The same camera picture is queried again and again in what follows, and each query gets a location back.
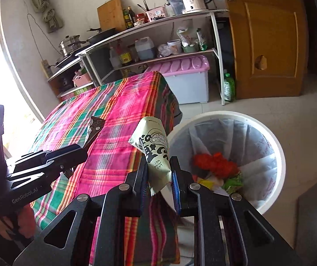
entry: electrical cord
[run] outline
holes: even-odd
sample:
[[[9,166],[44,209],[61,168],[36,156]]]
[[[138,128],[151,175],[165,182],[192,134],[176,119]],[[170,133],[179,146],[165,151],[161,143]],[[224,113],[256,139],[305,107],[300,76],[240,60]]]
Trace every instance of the electrical cord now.
[[[39,48],[38,48],[38,45],[37,45],[37,43],[36,43],[36,41],[35,41],[35,38],[34,38],[34,35],[33,35],[33,31],[31,30],[31,26],[30,26],[30,21],[29,21],[29,17],[28,17],[28,15],[31,15],[31,14],[27,14],[27,16],[26,16],[26,18],[28,19],[28,25],[29,25],[29,29],[30,29],[30,33],[31,33],[31,35],[32,35],[32,37],[33,37],[33,40],[34,40],[34,43],[35,43],[35,46],[36,46],[36,49],[38,50],[38,53],[39,53],[39,55],[40,55],[40,58],[41,58],[41,60],[44,60],[43,59],[43,57],[41,56],[41,54],[40,54],[40,51],[39,51]]]
[[[37,45],[37,43],[36,43],[36,41],[35,41],[35,37],[34,37],[34,35],[33,35],[33,31],[32,31],[31,26],[30,26],[29,16],[31,16],[31,17],[34,19],[34,23],[39,27],[39,29],[40,29],[41,32],[44,34],[44,36],[46,37],[46,39],[49,41],[49,43],[51,44],[51,46],[55,49],[55,51],[58,52],[58,53],[62,56],[62,54],[54,47],[54,45],[52,45],[52,43],[51,43],[51,41],[49,40],[48,36],[44,33],[43,29],[41,29],[41,27],[39,26],[39,24],[36,22],[34,16],[29,13],[28,5],[26,4],[25,0],[23,0],[23,3],[24,3],[24,5],[25,5],[25,7],[26,7],[26,10],[27,10],[26,18],[27,18],[27,20],[28,20],[30,33],[31,33],[31,36],[33,37],[35,46],[36,46],[36,48],[37,48],[37,50],[38,50],[38,53],[39,53],[41,59],[44,60],[43,57],[42,57],[41,54],[40,54],[38,45]]]
[[[43,29],[40,28],[40,26],[39,26],[38,23],[36,22],[35,18],[33,17],[33,15],[30,14],[30,13],[27,14],[27,19],[28,19],[28,22],[29,22],[28,16],[31,16],[31,17],[34,19],[34,23],[35,23],[35,24],[39,27],[39,29],[42,31],[42,33],[44,34],[44,36],[46,37],[46,39],[49,41],[49,43],[51,44],[51,46],[55,49],[56,52],[58,52],[58,53],[61,55],[61,53],[54,47],[54,45],[52,45],[51,41],[49,40],[48,36],[46,36],[46,34],[44,33]]]

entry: kitchen shelf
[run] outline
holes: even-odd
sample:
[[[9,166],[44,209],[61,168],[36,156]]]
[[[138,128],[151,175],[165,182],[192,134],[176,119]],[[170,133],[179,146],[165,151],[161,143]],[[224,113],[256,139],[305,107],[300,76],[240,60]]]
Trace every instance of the kitchen shelf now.
[[[90,85],[93,85],[93,84],[94,84],[94,83],[91,82],[91,83],[87,83],[87,84],[85,84],[85,85],[83,85],[83,86],[71,88],[70,90],[67,90],[67,91],[65,91],[65,92],[63,92],[63,93],[61,93],[61,94],[59,94],[57,97],[58,97],[58,98],[61,98],[61,97],[66,96],[66,95],[68,95],[68,94],[70,94],[70,93],[72,93],[72,92],[74,92],[74,91],[76,91],[76,90],[80,90],[80,89],[82,89],[82,88],[85,88],[85,87],[90,86]]]
[[[194,18],[194,17],[209,17],[211,15],[211,13],[225,13],[225,12],[229,12],[229,10],[225,10],[224,9],[224,10],[208,10],[208,11],[204,11],[204,12],[194,12],[194,13],[188,13],[188,14],[182,14],[182,15],[167,17],[167,18],[160,19],[160,20],[157,20],[157,21],[152,21],[152,22],[143,24],[141,26],[134,27],[134,28],[122,31],[122,32],[120,32],[118,34],[115,34],[115,35],[113,35],[113,36],[111,36],[111,37],[109,37],[107,39],[104,39],[104,40],[102,40],[102,41],[100,41],[98,43],[95,43],[94,45],[89,46],[86,49],[83,49],[81,52],[78,52],[76,54],[76,56],[85,55],[86,53],[90,53],[93,50],[95,50],[96,48],[101,47],[103,45],[106,45],[106,44],[108,44],[110,42],[113,42],[115,40],[118,40],[118,39],[127,37],[129,35],[132,35],[134,33],[138,33],[138,32],[141,32],[141,31],[144,31],[144,30],[147,30],[147,29],[151,29],[151,28],[154,28],[154,27],[157,27],[157,26],[160,26],[160,25],[171,23],[171,22],[174,22],[174,21],[177,21],[177,20],[190,19],[190,18]]]
[[[214,50],[210,49],[210,50],[199,51],[199,52],[194,52],[194,53],[182,53],[182,54],[177,54],[177,55],[171,55],[168,57],[155,58],[155,59],[151,59],[151,60],[146,60],[146,61],[141,61],[138,63],[130,64],[128,66],[121,67],[118,70],[127,69],[127,68],[130,68],[133,66],[148,64],[148,63],[152,63],[152,62],[166,61],[166,60],[171,60],[171,59],[176,59],[176,58],[181,58],[181,57],[186,57],[186,56],[202,55],[202,54],[210,53],[210,52],[214,53]]]
[[[81,61],[81,58],[78,57],[76,59],[74,59],[72,62],[68,63],[67,65],[65,65],[64,67],[62,67],[60,70],[58,70],[54,75],[52,75],[49,79],[48,82],[50,82],[52,79],[54,79],[55,77],[57,77],[58,75],[60,75],[62,72],[64,72],[65,70],[67,70],[68,68],[72,67],[74,64],[77,64]]]
[[[229,10],[207,10],[204,12],[195,12],[195,13],[188,13],[188,14],[183,14],[183,15],[178,15],[178,16],[173,16],[173,17],[168,17],[168,18],[164,18],[164,19],[160,19],[157,21],[153,21],[150,23],[146,23],[144,25],[138,26],[138,27],[134,27],[131,29],[128,29],[126,31],[120,32],[118,34],[115,34],[107,39],[104,39],[92,46],[89,46],[85,49],[83,49],[82,51],[78,52],[76,54],[77,58],[75,60],[73,60],[72,62],[68,63],[66,66],[62,67],[58,72],[56,72],[53,76],[51,76],[48,81],[51,81],[52,79],[54,79],[55,77],[57,77],[58,75],[60,75],[61,73],[63,73],[65,70],[69,69],[71,66],[75,65],[76,63],[78,63],[81,59],[87,59],[89,66],[86,65],[85,63],[85,67],[88,71],[88,73],[90,74],[92,80],[94,81],[94,85],[95,86],[101,86],[103,85],[103,80],[106,79],[107,77],[109,77],[112,73],[114,73],[116,70],[112,70],[110,71],[107,75],[105,75],[104,78],[101,78],[99,73],[97,72],[96,68],[93,65],[92,59],[90,58],[90,53],[92,51],[95,51],[97,48],[102,47],[110,42],[113,42],[115,40],[127,37],[129,35],[135,34],[135,33],[139,33],[141,31],[147,30],[147,29],[151,29],[157,26],[161,26],[161,25],[165,25],[168,23],[172,23],[174,21],[178,21],[178,20],[186,20],[186,19],[191,19],[191,18],[196,18],[196,17],[210,17],[211,18],[211,24],[213,25],[213,30],[214,30],[214,36],[215,36],[215,42],[216,42],[216,49],[210,49],[207,51],[201,51],[201,52],[196,52],[196,53],[183,53],[183,54],[178,54],[178,55],[173,55],[173,56],[168,56],[168,57],[163,57],[163,58],[156,58],[156,59],[152,59],[152,60],[148,60],[148,61],[142,61],[139,63],[134,63],[132,65],[129,66],[124,66],[121,67],[120,69],[125,69],[125,68],[130,68],[133,67],[135,65],[142,65],[142,64],[147,64],[147,63],[152,63],[152,62],[157,62],[157,61],[165,61],[165,60],[169,60],[169,59],[175,59],[175,58],[179,58],[179,57],[184,57],[184,56],[193,56],[193,55],[200,55],[200,54],[204,54],[204,53],[208,53],[208,52],[213,52],[216,56],[216,58],[219,60],[219,76],[220,76],[220,80],[223,81],[224,80],[224,69],[223,69],[223,63],[222,63],[222,56],[221,56],[221,45],[220,45],[220,39],[219,39],[219,33],[218,33],[218,25],[215,19],[215,14],[219,13],[219,14],[223,14],[223,13],[228,13]],[[222,99],[221,99],[221,104],[224,105],[225,104],[225,99],[224,99],[224,84],[222,83],[220,85],[220,91],[221,91],[221,95],[222,95]],[[75,90],[77,90],[78,88],[73,88],[69,91],[66,91],[63,94],[60,94],[59,96],[65,96]]]

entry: metal screw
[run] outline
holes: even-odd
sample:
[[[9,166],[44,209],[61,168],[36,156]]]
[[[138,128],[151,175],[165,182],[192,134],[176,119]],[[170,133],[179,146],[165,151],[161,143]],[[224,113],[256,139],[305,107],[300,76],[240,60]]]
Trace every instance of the metal screw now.
[[[88,199],[88,195],[87,194],[80,194],[77,197],[77,200],[80,201],[80,202],[87,201],[87,199]]]
[[[126,183],[123,183],[123,184],[120,184],[119,185],[119,190],[121,191],[126,191],[130,188],[130,185],[129,184],[126,184]]]
[[[240,201],[242,199],[242,196],[239,193],[232,193],[231,198],[235,201]]]
[[[198,183],[192,183],[189,185],[189,187],[192,189],[192,190],[199,190],[200,189],[200,184]]]

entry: human hand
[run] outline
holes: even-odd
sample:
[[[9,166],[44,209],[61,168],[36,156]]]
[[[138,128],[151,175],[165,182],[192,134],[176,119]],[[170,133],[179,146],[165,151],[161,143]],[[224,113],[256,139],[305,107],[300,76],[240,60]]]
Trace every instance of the human hand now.
[[[19,233],[22,234],[25,238],[30,238],[34,236],[35,233],[35,218],[34,218],[34,211],[30,207],[30,205],[24,206],[17,212],[17,219],[18,219],[18,226],[19,226]],[[13,228],[12,222],[7,218],[3,217],[3,220]],[[10,229],[0,220],[0,235],[7,240],[12,240],[11,237],[8,235]]]

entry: cooking pot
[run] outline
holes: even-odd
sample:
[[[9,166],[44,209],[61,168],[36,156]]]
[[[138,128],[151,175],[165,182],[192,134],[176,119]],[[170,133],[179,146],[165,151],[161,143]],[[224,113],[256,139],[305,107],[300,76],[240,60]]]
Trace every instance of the cooking pot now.
[[[66,38],[60,42],[60,52],[64,57],[69,56],[75,50],[81,48],[81,44],[84,43],[86,42],[80,41],[80,35],[66,36]]]

